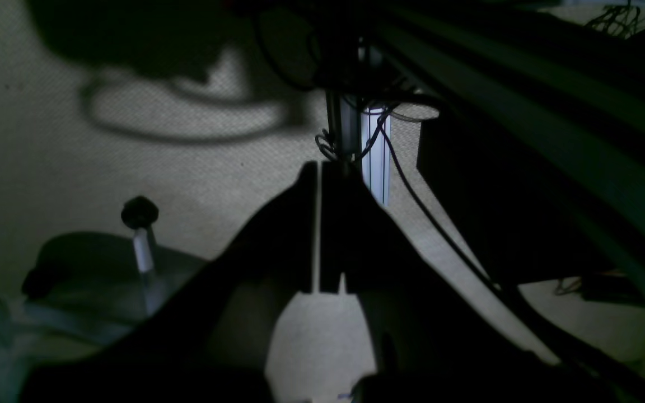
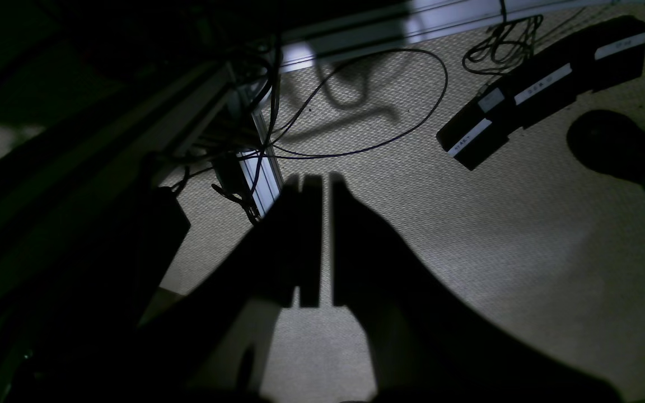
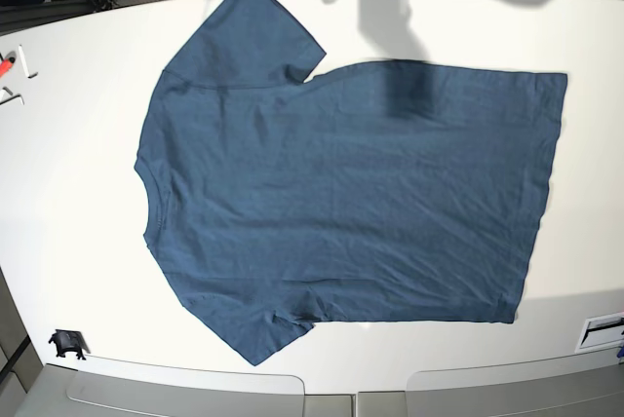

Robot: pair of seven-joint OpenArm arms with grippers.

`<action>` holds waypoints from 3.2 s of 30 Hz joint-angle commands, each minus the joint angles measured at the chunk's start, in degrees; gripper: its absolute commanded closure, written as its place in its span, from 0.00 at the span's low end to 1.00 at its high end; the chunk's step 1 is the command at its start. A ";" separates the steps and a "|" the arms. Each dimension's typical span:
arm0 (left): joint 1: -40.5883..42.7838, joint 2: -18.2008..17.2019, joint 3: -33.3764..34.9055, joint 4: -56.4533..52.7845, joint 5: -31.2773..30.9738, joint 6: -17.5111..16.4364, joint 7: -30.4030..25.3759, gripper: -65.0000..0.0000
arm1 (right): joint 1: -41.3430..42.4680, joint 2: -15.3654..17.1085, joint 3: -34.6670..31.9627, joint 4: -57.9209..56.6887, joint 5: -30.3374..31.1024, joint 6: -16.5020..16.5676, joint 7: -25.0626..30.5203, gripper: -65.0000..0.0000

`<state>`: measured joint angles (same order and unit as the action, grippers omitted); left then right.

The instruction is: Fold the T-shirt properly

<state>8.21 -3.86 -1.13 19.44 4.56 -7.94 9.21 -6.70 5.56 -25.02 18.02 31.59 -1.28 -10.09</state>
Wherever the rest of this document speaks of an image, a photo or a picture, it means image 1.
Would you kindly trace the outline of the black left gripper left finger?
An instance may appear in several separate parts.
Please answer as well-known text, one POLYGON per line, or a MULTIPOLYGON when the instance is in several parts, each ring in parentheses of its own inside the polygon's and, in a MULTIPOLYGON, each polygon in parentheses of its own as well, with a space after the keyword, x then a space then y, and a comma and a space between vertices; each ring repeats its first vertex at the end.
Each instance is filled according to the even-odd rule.
POLYGON ((273 402, 265 375, 277 321, 312 289, 319 165, 241 228, 153 317, 86 359, 41 365, 22 402, 273 402))

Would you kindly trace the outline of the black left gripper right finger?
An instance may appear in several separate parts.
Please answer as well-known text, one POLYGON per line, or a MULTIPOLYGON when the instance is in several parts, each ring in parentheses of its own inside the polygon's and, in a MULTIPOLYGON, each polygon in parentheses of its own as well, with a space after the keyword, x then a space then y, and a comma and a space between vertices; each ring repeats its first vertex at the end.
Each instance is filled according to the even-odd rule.
POLYGON ((423 260, 356 170, 325 162, 321 172, 320 288, 345 278, 376 365, 352 387, 352 402, 619 401, 607 382, 547 364, 489 324, 423 260))

